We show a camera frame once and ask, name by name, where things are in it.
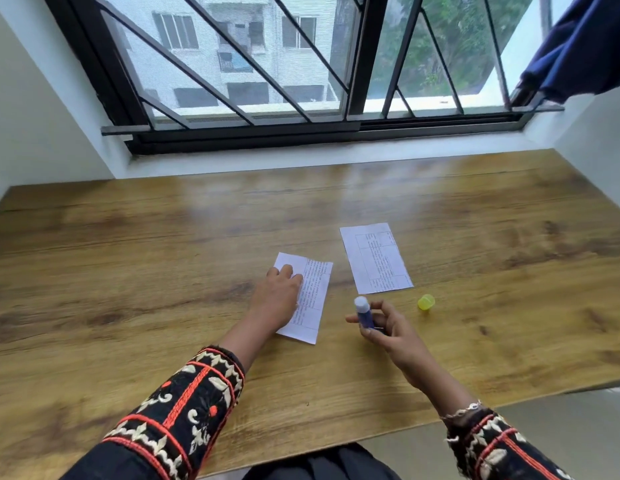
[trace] person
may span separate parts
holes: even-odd
[[[297,307],[301,275],[271,268],[245,317],[201,349],[62,476],[63,480],[194,480],[245,387],[245,373]],[[359,327],[406,380],[427,395],[447,426],[459,472],[475,480],[569,480],[495,411],[463,387],[387,301],[370,304],[386,331]],[[346,317],[357,323],[356,315]],[[251,468],[245,480],[399,480],[358,444]]]

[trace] glue stick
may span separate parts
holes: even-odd
[[[358,315],[358,322],[361,323],[361,326],[364,328],[374,328],[370,304],[367,302],[365,296],[356,297],[354,299],[354,306],[356,306],[356,314]]]

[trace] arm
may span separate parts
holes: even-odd
[[[243,390],[245,373],[297,308],[302,277],[268,271],[245,317],[201,349],[82,457],[63,480],[193,479]]]
[[[378,301],[374,322],[361,334],[383,347],[408,382],[427,395],[447,426],[459,472],[476,480],[570,480],[543,453],[441,367],[410,323],[390,303]],[[358,322],[356,315],[346,321]]]

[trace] white glue stick tip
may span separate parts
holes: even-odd
[[[370,304],[365,296],[354,298],[354,306],[356,306],[356,313],[367,313],[370,311]]]

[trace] piece of paper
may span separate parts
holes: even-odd
[[[359,294],[414,286],[387,222],[342,227],[341,237]]]
[[[332,263],[279,253],[274,267],[280,271],[286,264],[292,266],[294,274],[303,274],[304,282],[297,299],[299,303],[297,311],[292,315],[290,323],[280,328],[277,333],[309,344],[316,344]]]

